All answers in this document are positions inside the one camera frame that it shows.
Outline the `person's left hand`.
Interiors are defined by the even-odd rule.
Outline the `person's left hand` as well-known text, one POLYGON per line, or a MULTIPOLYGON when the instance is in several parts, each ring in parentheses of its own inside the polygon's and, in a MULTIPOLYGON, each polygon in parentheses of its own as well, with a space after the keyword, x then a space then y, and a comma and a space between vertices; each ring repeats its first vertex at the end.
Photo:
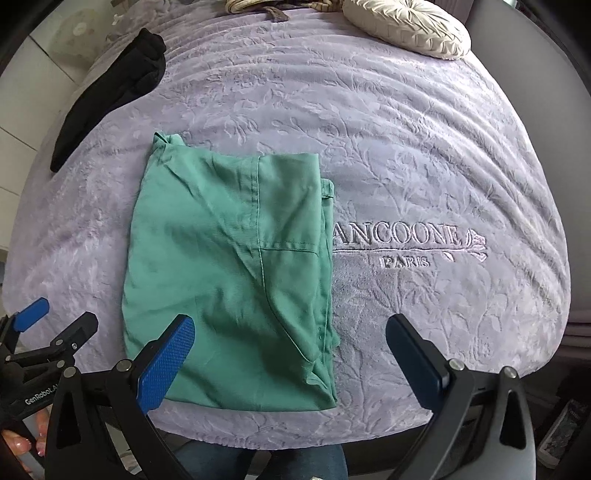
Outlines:
POLYGON ((12 454, 18 459, 19 465, 29 477, 32 477, 33 471, 30 466, 23 461, 23 457, 32 450, 36 452, 38 457, 45 457, 50 412, 50 408, 44 408, 35 414, 34 418, 37 437, 34 442, 10 430, 3 430, 1 432, 6 445, 9 447, 12 454))

